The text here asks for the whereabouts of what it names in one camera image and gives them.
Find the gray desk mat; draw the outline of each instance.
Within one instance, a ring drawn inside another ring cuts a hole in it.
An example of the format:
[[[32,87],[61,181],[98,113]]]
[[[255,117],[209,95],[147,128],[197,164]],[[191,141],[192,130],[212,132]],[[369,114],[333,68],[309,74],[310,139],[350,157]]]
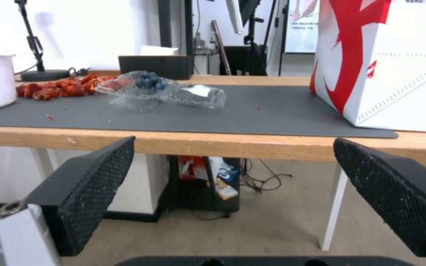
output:
[[[308,87],[217,86],[221,110],[161,102],[149,113],[110,105],[104,96],[19,98],[0,108],[0,126],[101,130],[396,138],[390,130],[356,128]]]

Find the poster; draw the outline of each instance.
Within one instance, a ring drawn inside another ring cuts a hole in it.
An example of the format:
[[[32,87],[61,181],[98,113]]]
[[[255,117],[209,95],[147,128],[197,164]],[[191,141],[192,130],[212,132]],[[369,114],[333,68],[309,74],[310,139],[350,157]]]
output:
[[[316,51],[319,11],[318,0],[289,0],[284,49],[286,54]]]

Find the beige carpet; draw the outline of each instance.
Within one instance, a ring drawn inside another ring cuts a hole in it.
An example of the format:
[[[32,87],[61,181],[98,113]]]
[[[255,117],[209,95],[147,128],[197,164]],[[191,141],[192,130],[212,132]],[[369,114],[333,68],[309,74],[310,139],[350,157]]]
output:
[[[374,255],[425,266],[358,195],[346,188],[330,252],[318,248],[331,197],[334,164],[266,161],[282,173],[278,190],[241,187],[240,211],[229,219],[197,220],[189,211],[164,213],[156,224],[103,220],[84,251],[64,265],[113,265],[145,255]],[[254,177],[269,173],[254,160]],[[215,213],[197,213],[212,217]]]

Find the red graphic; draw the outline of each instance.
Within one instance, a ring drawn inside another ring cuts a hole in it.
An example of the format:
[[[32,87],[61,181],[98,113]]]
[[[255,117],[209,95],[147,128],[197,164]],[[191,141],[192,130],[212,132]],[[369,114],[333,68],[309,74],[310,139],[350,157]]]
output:
[[[391,0],[375,0],[360,10],[362,0],[329,0],[338,24],[339,33],[335,46],[341,43],[343,60],[334,91],[328,88],[326,81],[325,88],[331,102],[340,113],[343,113],[363,63],[361,28],[370,23],[385,24],[390,2]]]
[[[367,77],[369,79],[374,77],[374,69],[376,68],[376,64],[377,64],[377,60],[374,60],[374,62],[372,62],[372,64],[367,68],[368,70],[371,71],[367,74]]]
[[[315,87],[315,74],[317,73],[317,65],[318,65],[318,59],[315,62],[315,66],[313,67],[313,72],[311,73],[310,77],[310,89],[313,93],[317,93],[317,88]]]

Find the red and white box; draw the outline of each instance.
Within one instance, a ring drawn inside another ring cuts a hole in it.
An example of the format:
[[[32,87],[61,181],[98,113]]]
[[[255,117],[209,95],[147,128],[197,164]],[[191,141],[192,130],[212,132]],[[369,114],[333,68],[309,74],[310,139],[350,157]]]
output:
[[[426,131],[426,0],[321,0],[310,89],[355,126]]]

